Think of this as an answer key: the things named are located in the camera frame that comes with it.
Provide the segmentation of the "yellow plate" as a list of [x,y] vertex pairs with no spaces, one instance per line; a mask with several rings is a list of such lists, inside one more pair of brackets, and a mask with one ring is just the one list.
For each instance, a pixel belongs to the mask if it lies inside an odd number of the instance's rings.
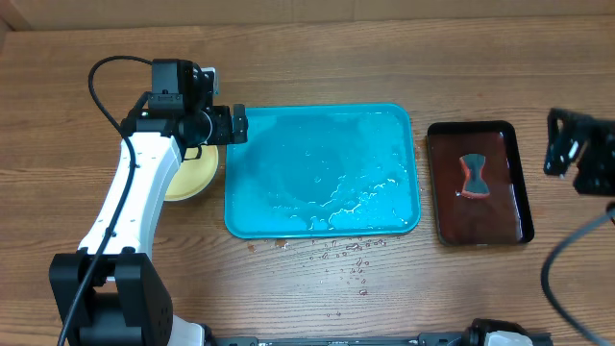
[[191,198],[203,191],[214,178],[219,163],[217,146],[188,148],[184,161],[174,175],[164,196],[165,202]]

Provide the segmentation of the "red and green sponge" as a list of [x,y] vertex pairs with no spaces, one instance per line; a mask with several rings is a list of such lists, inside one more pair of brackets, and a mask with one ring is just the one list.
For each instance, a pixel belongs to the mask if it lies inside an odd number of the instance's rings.
[[466,154],[459,158],[464,182],[460,195],[470,199],[484,199],[490,196],[489,187],[482,177],[486,158],[481,154]]

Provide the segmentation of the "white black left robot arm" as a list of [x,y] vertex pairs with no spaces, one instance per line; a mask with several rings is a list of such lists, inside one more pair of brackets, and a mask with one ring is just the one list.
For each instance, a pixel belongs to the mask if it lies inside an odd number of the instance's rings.
[[105,202],[74,253],[56,254],[49,282],[61,317],[60,345],[213,345],[209,327],[173,310],[152,260],[165,194],[190,148],[243,144],[242,104],[216,106],[212,67],[150,61],[151,87],[111,125],[120,159]]

